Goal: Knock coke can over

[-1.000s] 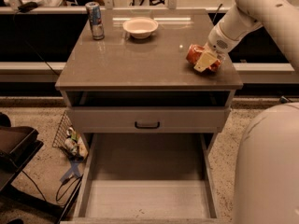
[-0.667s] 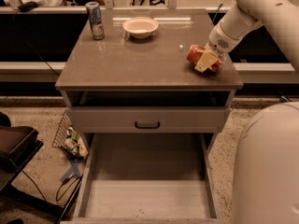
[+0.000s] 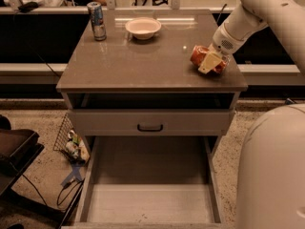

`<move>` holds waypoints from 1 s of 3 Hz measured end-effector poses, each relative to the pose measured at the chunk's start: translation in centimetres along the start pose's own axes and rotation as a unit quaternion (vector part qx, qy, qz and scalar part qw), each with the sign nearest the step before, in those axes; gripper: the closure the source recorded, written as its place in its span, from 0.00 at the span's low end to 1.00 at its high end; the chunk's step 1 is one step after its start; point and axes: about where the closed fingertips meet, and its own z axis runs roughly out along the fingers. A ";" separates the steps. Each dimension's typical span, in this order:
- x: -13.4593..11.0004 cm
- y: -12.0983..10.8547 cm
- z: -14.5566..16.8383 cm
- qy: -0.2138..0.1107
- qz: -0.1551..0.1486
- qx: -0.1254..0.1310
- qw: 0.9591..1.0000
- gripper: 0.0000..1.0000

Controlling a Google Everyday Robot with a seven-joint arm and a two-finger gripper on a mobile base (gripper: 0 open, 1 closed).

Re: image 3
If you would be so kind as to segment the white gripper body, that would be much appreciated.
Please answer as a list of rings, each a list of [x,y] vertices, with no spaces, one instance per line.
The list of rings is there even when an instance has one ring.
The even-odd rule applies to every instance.
[[[245,43],[245,35],[237,25],[223,22],[213,35],[212,45],[223,54],[232,54]]]

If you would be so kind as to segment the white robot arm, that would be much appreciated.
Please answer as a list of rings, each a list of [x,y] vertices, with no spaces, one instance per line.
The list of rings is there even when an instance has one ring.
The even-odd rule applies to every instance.
[[[198,70],[208,73],[227,54],[270,27],[301,72],[305,71],[305,10],[295,0],[240,0],[217,29]],[[262,115],[240,153],[236,229],[305,229],[305,112],[302,104]]]

